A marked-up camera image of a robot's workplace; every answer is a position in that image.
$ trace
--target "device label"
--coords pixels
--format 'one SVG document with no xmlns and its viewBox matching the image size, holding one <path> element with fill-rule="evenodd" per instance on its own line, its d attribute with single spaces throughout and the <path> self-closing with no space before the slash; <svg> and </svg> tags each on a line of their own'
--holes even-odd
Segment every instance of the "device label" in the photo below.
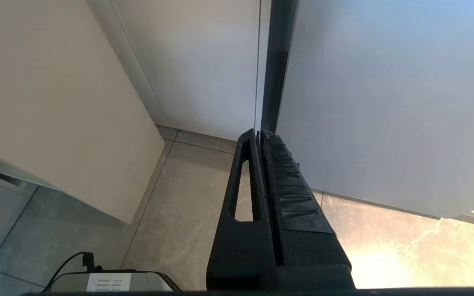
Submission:
<svg viewBox="0 0 474 296">
<path fill-rule="evenodd" d="M 130 273 L 91 273 L 87 292 L 128 292 L 130 284 Z"/>
</svg>

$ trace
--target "floor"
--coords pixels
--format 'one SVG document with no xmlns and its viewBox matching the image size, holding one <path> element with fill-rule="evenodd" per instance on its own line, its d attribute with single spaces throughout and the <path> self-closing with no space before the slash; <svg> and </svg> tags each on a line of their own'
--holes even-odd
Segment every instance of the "floor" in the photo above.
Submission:
<svg viewBox="0 0 474 296">
<path fill-rule="evenodd" d="M 36 191 L 0 248 L 0 295 L 41 290 L 79 251 L 94 252 L 104 268 L 162 271 L 183 289 L 205 289 L 235 142 L 159 130 L 165 148 L 130 225 L 64 193 Z M 358 288 L 474 285 L 474 225 L 314 195 Z M 249 180 L 242 178 L 239 220 L 251 219 L 249 206 Z M 74 260 L 63 271 L 80 265 Z"/>
</svg>

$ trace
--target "tile floor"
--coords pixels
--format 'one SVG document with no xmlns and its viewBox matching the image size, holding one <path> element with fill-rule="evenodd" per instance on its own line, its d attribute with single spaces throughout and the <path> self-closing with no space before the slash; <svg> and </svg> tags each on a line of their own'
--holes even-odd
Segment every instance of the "tile floor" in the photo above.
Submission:
<svg viewBox="0 0 474 296">
<path fill-rule="evenodd" d="M 158 129 L 165 148 L 133 223 L 39 189 L 0 248 L 0 295 L 41 290 L 79 251 L 94 252 L 104 268 L 158 270 L 183 289 L 205 289 L 235 142 Z M 242 179 L 237 218 L 246 221 L 250 189 Z M 350 257 L 358 288 L 474 285 L 474 225 L 314 195 Z M 63 271 L 80 265 L 74 260 Z"/>
</svg>

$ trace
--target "tile grout line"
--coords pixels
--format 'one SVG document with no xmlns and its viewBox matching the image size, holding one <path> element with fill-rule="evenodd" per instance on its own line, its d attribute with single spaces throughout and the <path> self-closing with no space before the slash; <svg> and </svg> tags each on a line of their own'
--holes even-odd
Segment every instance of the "tile grout line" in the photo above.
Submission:
<svg viewBox="0 0 474 296">
<path fill-rule="evenodd" d="M 145 70 L 142 67 L 142 64 L 137 55 L 137 52 L 135 52 L 135 48 L 133 47 L 133 44 L 131 43 L 131 39 L 129 39 L 128 32 L 126 32 L 124 28 L 124 24 L 122 24 L 122 21 L 120 20 L 120 17 L 118 16 L 118 13 L 116 12 L 116 9 L 114 8 L 113 2 L 111 2 L 111 0 L 109 0 L 109 4 L 111 5 L 111 8 L 113 9 L 114 15 L 116 16 L 116 19 L 118 20 L 118 23 L 120 24 L 120 27 L 122 28 L 122 31 L 124 32 L 126 39 L 128 40 L 129 46 L 131 47 L 131 50 L 133 51 L 135 58 L 137 59 L 140 69 L 142 70 L 142 73 L 144 74 L 145 80 L 147 81 L 147 84 L 149 85 L 149 89 L 155 96 L 156 103 L 158 103 L 158 107 L 160 107 L 160 111 L 162 111 L 162 115 L 164 116 L 166 123 L 169 125 L 169 120 L 167 120 L 167 116 L 166 116 L 166 113 L 164 112 L 164 108 L 162 107 L 162 104 L 160 104 L 160 101 L 158 100 L 158 97 L 156 96 L 155 91 L 153 90 L 153 87 L 151 86 L 151 83 L 149 82 L 149 78 L 147 78 L 147 73 L 145 73 Z"/>
<path fill-rule="evenodd" d="M 137 236 L 138 228 L 140 227 L 142 219 L 144 218 L 145 211 L 147 210 L 147 206 L 149 205 L 149 202 L 151 201 L 151 197 L 153 197 L 153 193 L 155 192 L 156 184 L 158 184 L 158 180 L 160 180 L 160 176 L 162 175 L 162 171 L 164 170 L 164 167 L 166 166 L 167 158 L 169 157 L 169 155 L 171 153 L 171 149 L 173 148 L 173 143 L 175 143 L 175 141 L 171 142 L 170 149 L 166 154 L 166 159 L 164 160 L 164 163 L 162 164 L 162 169 L 160 169 L 160 172 L 158 173 L 158 177 L 156 177 L 155 185 L 153 186 L 153 189 L 151 189 L 151 194 L 149 195 L 149 198 L 147 199 L 147 203 L 145 204 L 144 211 L 142 212 L 142 216 L 140 217 L 140 221 L 137 224 L 137 228 L 135 229 L 135 231 L 133 233 L 133 237 L 131 238 L 131 241 L 129 242 L 129 247 L 128 247 L 128 250 L 125 252 L 124 259 L 122 260 L 122 264 L 120 264 L 120 269 L 124 266 L 124 262 L 125 262 L 126 257 L 128 257 L 129 249 L 131 248 L 131 244 L 133 243 L 133 240 L 135 239 L 135 236 Z"/>
<path fill-rule="evenodd" d="M 186 144 L 186 145 L 190 145 L 190 146 L 193 146 L 193 147 L 204 148 L 204 149 L 208 149 L 208 150 L 213 150 L 213 151 L 217 151 L 217 152 L 222 152 L 222 153 L 226 153 L 226 154 L 231 154 L 231 155 L 233 155 L 233 153 L 230 153 L 230 152 L 226 152 L 226 151 L 222 151 L 222 150 L 217 150 L 217 149 L 213 149 L 213 148 L 207 148 L 207 147 L 203 147 L 203 146 L 198 146 L 198 145 L 190 144 L 190 143 L 184 143 L 184 142 L 180 142 L 180 141 L 177 141 L 177 140 L 175 140 L 174 142 L 181 143 L 181 144 Z"/>
<path fill-rule="evenodd" d="M 25 212 L 25 209 L 27 209 L 28 207 L 28 204 L 30 204 L 30 201 L 32 200 L 32 198 L 34 198 L 34 195 L 36 194 L 36 192 L 38 191 L 38 188 L 40 186 L 38 185 L 36 187 L 36 189 L 34 189 L 34 192 L 32 193 L 32 195 L 30 195 L 30 198 L 28 199 L 27 201 L 27 204 L 25 204 L 25 206 L 23 207 L 23 209 L 21 210 L 21 213 L 19 213 L 19 215 L 17 216 L 17 219 L 16 221 L 12 224 L 12 227 L 10 228 L 10 230 L 8 231 L 8 233 L 6 234 L 5 238 L 3 239 L 3 241 L 1 242 L 0 244 L 0 250 L 1 250 L 1 247 L 3 246 L 3 244 L 5 243 L 5 241 L 7 240 L 8 236 L 10 236 L 11 232 L 14 230 L 14 227 L 16 226 L 17 222 L 19 221 L 19 219 L 21 219 L 21 216 L 23 215 L 23 213 Z"/>
<path fill-rule="evenodd" d="M 27 280 L 24 280 L 24 279 L 20 279 L 19 277 L 15 277 L 15 276 L 13 276 L 13 275 L 10 275 L 10 274 L 4 273 L 4 272 L 0 272 L 0 274 L 6 275 L 7 277 L 10 277 L 10 278 L 13 278 L 13 279 L 17 279 L 17 280 L 20 280 L 20 281 L 23 281 L 23 282 L 26 282 L 26 283 L 29 283 L 29 284 L 37 285 L 38 287 L 45 288 L 45 286 L 38 285 L 38 284 L 36 284 L 36 283 L 32 283 L 31 281 L 27 281 Z"/>
</svg>

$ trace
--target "black cable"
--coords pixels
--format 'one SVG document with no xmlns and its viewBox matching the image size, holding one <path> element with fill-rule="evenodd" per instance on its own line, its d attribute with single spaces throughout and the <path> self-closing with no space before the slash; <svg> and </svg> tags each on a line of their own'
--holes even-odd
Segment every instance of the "black cable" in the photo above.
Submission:
<svg viewBox="0 0 474 296">
<path fill-rule="evenodd" d="M 77 255 L 84 255 L 84 254 L 87 254 L 88 252 L 78 252 L 72 256 L 70 256 L 65 262 L 62 263 L 62 265 L 58 268 L 58 270 L 56 270 L 56 272 L 54 273 L 54 275 L 52 276 L 51 280 L 49 281 L 49 283 L 45 286 L 45 289 L 43 289 L 42 292 L 46 292 L 46 291 L 49 291 L 51 290 L 51 286 L 52 284 L 54 283 L 54 279 L 56 279 L 56 276 L 58 275 L 58 273 L 60 273 L 60 271 L 62 270 L 62 268 L 71 260 L 73 259 L 74 257 L 76 257 Z"/>
<path fill-rule="evenodd" d="M 62 276 L 64 276 L 64 275 L 68 275 L 68 274 L 86 274 L 86 273 L 88 273 L 88 272 L 86 272 L 86 271 L 75 271 L 75 272 L 62 273 L 62 274 L 58 275 L 58 277 L 57 277 L 54 281 L 52 281 L 52 284 L 54 284 L 56 281 L 58 281 L 58 279 L 59 279 L 60 277 L 62 277 Z"/>
</svg>

